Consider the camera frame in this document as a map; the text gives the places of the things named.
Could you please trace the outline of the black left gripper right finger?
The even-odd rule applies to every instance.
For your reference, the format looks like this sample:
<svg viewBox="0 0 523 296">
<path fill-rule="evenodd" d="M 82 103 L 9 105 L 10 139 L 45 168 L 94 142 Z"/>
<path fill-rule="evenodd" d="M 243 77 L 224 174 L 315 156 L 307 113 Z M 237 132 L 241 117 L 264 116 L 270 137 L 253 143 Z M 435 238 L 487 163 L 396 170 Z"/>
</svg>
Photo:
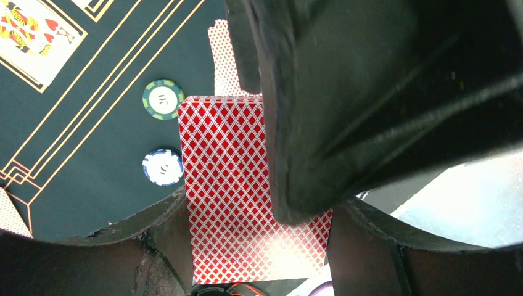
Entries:
<svg viewBox="0 0 523 296">
<path fill-rule="evenodd" d="M 522 245 L 491 249 L 406 224 L 360 199 L 333 210 L 336 295 L 521 295 Z"/>
</svg>

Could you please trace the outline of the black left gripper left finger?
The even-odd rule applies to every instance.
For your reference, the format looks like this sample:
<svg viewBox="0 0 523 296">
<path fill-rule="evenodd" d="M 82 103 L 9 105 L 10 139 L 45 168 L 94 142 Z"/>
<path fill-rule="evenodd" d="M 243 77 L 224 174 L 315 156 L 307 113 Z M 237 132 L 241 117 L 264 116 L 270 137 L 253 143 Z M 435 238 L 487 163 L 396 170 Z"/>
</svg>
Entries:
<svg viewBox="0 0 523 296">
<path fill-rule="evenodd" d="M 186 190 L 85 238 L 1 232 L 2 295 L 189 295 Z"/>
</svg>

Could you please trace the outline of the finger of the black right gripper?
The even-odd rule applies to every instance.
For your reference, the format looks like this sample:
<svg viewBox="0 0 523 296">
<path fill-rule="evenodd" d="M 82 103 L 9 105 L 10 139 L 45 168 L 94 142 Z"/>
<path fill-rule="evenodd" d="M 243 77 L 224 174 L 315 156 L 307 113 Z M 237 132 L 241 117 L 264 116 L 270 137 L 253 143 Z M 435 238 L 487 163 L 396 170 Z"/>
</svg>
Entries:
<svg viewBox="0 0 523 296">
<path fill-rule="evenodd" d="M 225 0 L 224 4 L 240 87 L 258 94 L 261 91 L 258 56 L 244 3 Z"/>
<path fill-rule="evenodd" d="M 521 1 L 254 1 L 274 218 L 522 146 Z"/>
</svg>

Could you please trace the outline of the red-backed card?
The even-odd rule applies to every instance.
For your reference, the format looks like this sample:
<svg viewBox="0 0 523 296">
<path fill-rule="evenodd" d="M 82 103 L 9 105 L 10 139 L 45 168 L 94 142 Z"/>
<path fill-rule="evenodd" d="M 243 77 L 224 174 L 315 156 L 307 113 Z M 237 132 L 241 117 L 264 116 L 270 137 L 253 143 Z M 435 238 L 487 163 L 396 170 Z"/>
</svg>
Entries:
<svg viewBox="0 0 523 296">
<path fill-rule="evenodd" d="M 214 95 L 253 96 L 240 86 L 228 21 L 216 19 L 207 32 L 214 64 Z"/>
</svg>

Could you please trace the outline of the white-blue poker chip stack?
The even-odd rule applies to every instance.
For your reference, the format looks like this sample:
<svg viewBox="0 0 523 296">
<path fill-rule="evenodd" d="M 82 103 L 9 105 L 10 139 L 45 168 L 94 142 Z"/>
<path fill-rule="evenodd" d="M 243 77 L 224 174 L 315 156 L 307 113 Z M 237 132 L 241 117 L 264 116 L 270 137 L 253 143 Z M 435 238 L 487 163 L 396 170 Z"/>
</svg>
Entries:
<svg viewBox="0 0 523 296">
<path fill-rule="evenodd" d="M 171 149 L 149 152 L 142 160 L 142 170 L 149 181 L 158 186 L 171 186 L 183 177 L 181 156 Z"/>
</svg>

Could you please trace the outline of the red-backed cards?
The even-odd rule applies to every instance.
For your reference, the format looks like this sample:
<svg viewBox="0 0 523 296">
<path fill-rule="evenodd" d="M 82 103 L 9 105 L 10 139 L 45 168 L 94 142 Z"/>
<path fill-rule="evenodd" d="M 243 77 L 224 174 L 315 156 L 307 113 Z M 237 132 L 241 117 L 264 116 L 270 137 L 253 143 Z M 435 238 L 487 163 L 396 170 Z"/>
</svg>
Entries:
<svg viewBox="0 0 523 296">
<path fill-rule="evenodd" d="M 33 237 L 3 188 L 1 188 L 1 230 L 24 237 Z"/>
</svg>

